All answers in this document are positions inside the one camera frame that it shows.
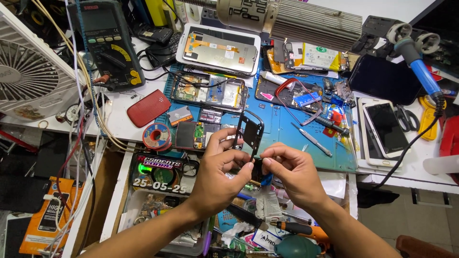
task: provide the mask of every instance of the green rubber bulb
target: green rubber bulb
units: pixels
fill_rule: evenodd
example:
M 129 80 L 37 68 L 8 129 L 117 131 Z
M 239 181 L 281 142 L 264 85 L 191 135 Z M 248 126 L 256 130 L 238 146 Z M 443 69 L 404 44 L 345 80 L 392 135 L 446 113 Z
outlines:
M 322 252 L 320 247 L 308 238 L 298 235 L 284 238 L 279 245 L 274 246 L 274 251 L 284 258 L 315 258 Z

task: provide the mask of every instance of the blue silicone repair mat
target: blue silicone repair mat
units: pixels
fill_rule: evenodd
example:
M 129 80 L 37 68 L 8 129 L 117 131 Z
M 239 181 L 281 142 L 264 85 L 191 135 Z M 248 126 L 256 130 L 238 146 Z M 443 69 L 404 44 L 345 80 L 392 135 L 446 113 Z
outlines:
M 174 64 L 171 66 L 171 71 L 176 72 L 179 70 L 183 69 L 183 65 L 179 64 Z M 315 76 L 315 75 L 309 75 L 307 77 L 296 77 L 298 80 L 310 84 L 317 84 L 323 88 L 322 84 L 322 77 L 321 76 Z M 339 81 L 338 79 L 331 79 L 333 83 L 336 81 Z M 172 88 L 172 83 L 173 83 L 173 78 L 170 75 L 168 77 L 168 80 L 166 82 L 166 87 L 164 89 L 164 94 L 169 98 L 170 100 L 170 92 Z M 317 141 L 319 141 L 320 144 L 322 144 L 325 148 L 331 151 L 333 154 L 332 157 L 329 157 L 325 155 L 316 145 L 311 143 L 308 139 L 306 139 L 300 132 L 293 127 L 291 122 L 295 123 L 298 125 L 296 120 L 291 116 L 291 114 L 285 109 L 284 106 L 278 106 L 269 102 L 264 102 L 256 99 L 255 96 L 255 91 L 256 91 L 256 85 L 257 83 L 254 83 L 253 88 L 249 88 L 249 98 L 247 99 L 247 105 L 246 109 L 252 111 L 253 113 L 257 114 L 264 122 L 264 133 L 262 137 L 262 141 L 260 144 L 260 148 L 258 150 L 258 153 L 256 157 L 260 155 L 260 153 L 263 152 L 263 150 L 269 146 L 271 146 L 275 142 L 282 142 L 287 146 L 293 147 L 295 149 L 302 150 L 305 145 L 308 145 L 307 151 L 311 156 L 313 157 L 314 160 L 314 165 L 318 168 L 325 168 L 325 169 L 332 169 L 332 170 L 338 170 L 338 171 L 344 171 L 344 172 L 355 172 L 357 166 L 355 164 L 355 158 L 353 151 L 352 145 L 349 144 L 349 139 L 344 138 L 344 139 L 339 139 L 337 137 L 337 134 L 330 138 L 323 134 L 322 132 L 324 131 L 324 126 L 313 121 L 302 128 L 307 131 L 309 134 L 311 134 Z M 171 107 L 169 111 L 175 110 L 181 107 L 186 106 L 185 104 L 182 103 L 177 103 L 174 100 L 171 100 Z M 265 105 L 265 108 L 261 108 L 259 105 L 263 104 Z M 194 121 L 197 122 L 199 118 L 199 110 L 200 108 L 197 106 L 192 106 L 188 105 L 191 114 L 194 117 Z M 347 126 L 351 130 L 351 135 L 352 135 L 352 116 L 350 113 L 350 108 L 349 106 L 345 106 L 345 114 L 347 118 L 347 124 L 350 126 Z M 290 109 L 290 111 L 300 120 L 304 121 L 306 120 L 309 116 L 306 115 L 305 113 L 295 110 L 295 109 Z M 254 122 L 258 123 L 256 118 L 253 118 L 250 114 L 246 113 L 246 116 L 248 116 L 250 119 L 252 119 Z M 164 123 L 169 128 L 172 128 L 170 125 L 169 120 L 166 118 L 166 115 L 163 114 L 162 116 L 158 117 L 155 122 L 158 123 Z M 228 114 L 225 113 L 222 116 L 222 124 L 233 124 L 237 125 L 239 122 L 239 117 L 235 117 L 234 114 Z M 175 128 L 171 129 L 171 132 L 173 133 L 172 135 L 172 141 L 173 143 L 175 142 Z M 251 153 L 252 150 L 250 147 L 247 145 L 244 145 L 243 150 Z

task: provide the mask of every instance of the white fan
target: white fan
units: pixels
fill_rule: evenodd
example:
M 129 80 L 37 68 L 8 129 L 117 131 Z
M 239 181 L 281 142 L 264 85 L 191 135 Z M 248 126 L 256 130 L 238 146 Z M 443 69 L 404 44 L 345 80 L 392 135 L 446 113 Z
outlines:
M 0 112 L 44 119 L 77 103 L 76 87 L 73 69 L 0 4 Z

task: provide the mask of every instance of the hand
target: hand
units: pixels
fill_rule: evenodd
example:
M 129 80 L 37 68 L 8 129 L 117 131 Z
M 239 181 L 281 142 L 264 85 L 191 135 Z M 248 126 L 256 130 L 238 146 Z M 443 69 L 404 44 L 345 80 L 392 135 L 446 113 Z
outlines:
M 228 150 L 234 139 L 224 140 L 235 134 L 236 128 L 222 129 L 212 134 L 207 144 L 193 191 L 185 202 L 191 204 L 190 207 L 198 213 L 200 219 L 211 217 L 228 207 L 252 178 L 253 163 L 250 162 L 250 155 L 243 151 Z M 243 142 L 243 139 L 238 139 L 237 144 Z M 233 179 L 229 179 L 225 173 L 232 168 L 239 168 L 235 161 L 246 164 Z
M 289 198 L 298 207 L 315 209 L 329 200 L 309 153 L 278 142 L 266 148 L 260 158 L 263 174 L 270 171 L 282 180 Z

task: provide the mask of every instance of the red phone back cover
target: red phone back cover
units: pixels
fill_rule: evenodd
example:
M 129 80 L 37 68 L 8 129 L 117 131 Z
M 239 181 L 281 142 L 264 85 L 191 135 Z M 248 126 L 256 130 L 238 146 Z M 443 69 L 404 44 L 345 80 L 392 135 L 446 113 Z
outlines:
M 140 128 L 159 117 L 170 107 L 171 102 L 160 90 L 156 90 L 130 106 L 127 113 L 132 123 Z

